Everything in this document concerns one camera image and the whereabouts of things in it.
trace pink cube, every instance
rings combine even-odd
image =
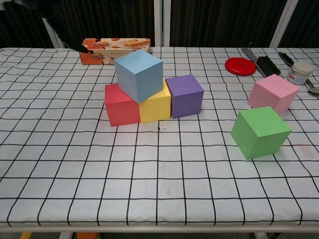
[[[285,112],[300,88],[277,75],[255,83],[248,99],[252,108],[271,106],[278,114]]]

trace snack box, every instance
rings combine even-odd
[[[89,53],[80,52],[82,64],[114,64],[114,59],[136,50],[150,52],[148,38],[85,38],[82,45]]]

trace black grid line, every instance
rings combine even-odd
[[[310,80],[318,86],[317,49],[251,49],[268,55],[283,78],[289,68],[278,51],[311,62],[316,70]],[[204,89],[201,113],[112,128],[104,85],[116,82],[114,66],[82,66],[71,50],[0,50],[0,223],[318,222],[311,216],[319,202],[318,97],[301,86],[282,115],[293,132],[280,151],[246,160],[230,133],[238,112],[250,108],[247,99],[262,77],[224,69],[228,58],[246,57],[241,50],[154,52],[163,60],[164,77],[194,74]],[[45,137],[34,140],[36,135]],[[256,218],[258,210],[265,216]],[[281,218],[283,210],[289,213]]]

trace yellow cube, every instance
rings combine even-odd
[[[151,122],[170,118],[170,92],[165,79],[163,90],[139,103],[141,122]]]

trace red lid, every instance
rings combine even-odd
[[[241,57],[229,58],[225,62],[225,68],[230,73],[238,76],[249,76],[256,71],[254,62]]]

